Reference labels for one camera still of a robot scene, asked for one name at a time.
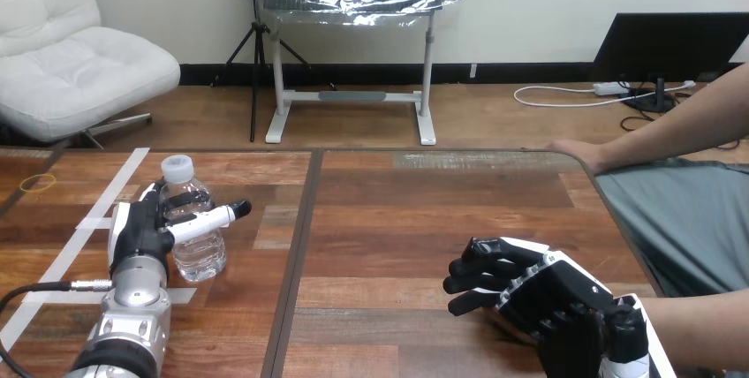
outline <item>forearm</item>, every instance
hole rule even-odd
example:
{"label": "forearm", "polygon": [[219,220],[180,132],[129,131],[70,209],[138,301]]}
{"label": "forearm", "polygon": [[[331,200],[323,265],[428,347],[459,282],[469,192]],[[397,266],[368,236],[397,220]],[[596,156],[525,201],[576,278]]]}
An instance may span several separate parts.
{"label": "forearm", "polygon": [[642,303],[672,364],[749,371],[749,290]]}
{"label": "forearm", "polygon": [[749,134],[749,64],[743,64],[675,109],[604,144],[606,170],[717,147]]}

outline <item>chair cushion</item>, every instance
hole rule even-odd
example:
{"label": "chair cushion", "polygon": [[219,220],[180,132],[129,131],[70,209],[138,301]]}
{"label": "chair cushion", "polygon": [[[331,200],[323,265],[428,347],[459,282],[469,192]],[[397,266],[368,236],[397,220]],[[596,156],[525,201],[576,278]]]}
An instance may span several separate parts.
{"label": "chair cushion", "polygon": [[87,129],[174,88],[179,64],[132,34],[90,27],[0,57],[0,120],[42,141]]}
{"label": "chair cushion", "polygon": [[0,0],[0,57],[40,49],[100,23],[96,0]]}

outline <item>chair base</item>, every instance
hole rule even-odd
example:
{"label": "chair base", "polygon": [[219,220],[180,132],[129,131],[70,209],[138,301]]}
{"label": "chair base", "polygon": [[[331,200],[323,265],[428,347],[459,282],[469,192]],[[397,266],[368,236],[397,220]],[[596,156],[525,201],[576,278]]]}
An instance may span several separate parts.
{"label": "chair base", "polygon": [[112,121],[109,121],[106,124],[98,125],[98,126],[92,126],[85,131],[81,133],[81,135],[89,140],[94,146],[100,149],[104,149],[104,146],[99,143],[99,141],[94,138],[94,136],[99,135],[100,133],[114,131],[119,128],[123,128],[125,126],[129,126],[132,124],[137,124],[139,122],[146,122],[147,124],[150,124],[153,122],[154,119],[151,117],[150,113],[144,113],[142,115],[136,115],[136,116],[130,116],[130,117],[123,117],[121,119],[114,119]]}

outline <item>wooden tabletop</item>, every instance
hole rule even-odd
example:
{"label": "wooden tabletop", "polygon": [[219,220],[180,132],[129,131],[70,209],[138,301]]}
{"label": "wooden tabletop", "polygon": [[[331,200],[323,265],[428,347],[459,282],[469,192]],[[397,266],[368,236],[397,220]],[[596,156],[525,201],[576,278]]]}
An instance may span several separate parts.
{"label": "wooden tabletop", "polygon": [[0,148],[0,206],[16,193],[24,179],[44,168],[51,156],[52,152],[48,150]]}
{"label": "wooden tabletop", "polygon": [[[148,153],[116,200],[159,178],[170,154]],[[543,242],[614,293],[653,294],[594,184],[566,155],[187,154],[217,202],[248,198],[253,212],[222,230],[229,265],[215,279],[189,284],[172,266],[170,287],[195,292],[173,307],[163,376],[543,376],[535,353],[480,313],[447,312],[442,280],[472,237]],[[130,155],[65,152],[49,169],[56,184],[11,197],[0,218],[0,292],[42,277]],[[105,277],[106,240],[106,229],[93,230],[64,279]],[[48,300],[11,354],[36,376],[60,376],[98,315],[95,304]]]}

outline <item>cable connector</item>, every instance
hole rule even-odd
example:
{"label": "cable connector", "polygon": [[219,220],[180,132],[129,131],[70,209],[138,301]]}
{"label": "cable connector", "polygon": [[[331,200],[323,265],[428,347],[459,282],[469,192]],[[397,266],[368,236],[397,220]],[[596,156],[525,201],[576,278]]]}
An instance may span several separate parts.
{"label": "cable connector", "polygon": [[110,279],[92,279],[71,282],[70,291],[106,292],[114,288]]}

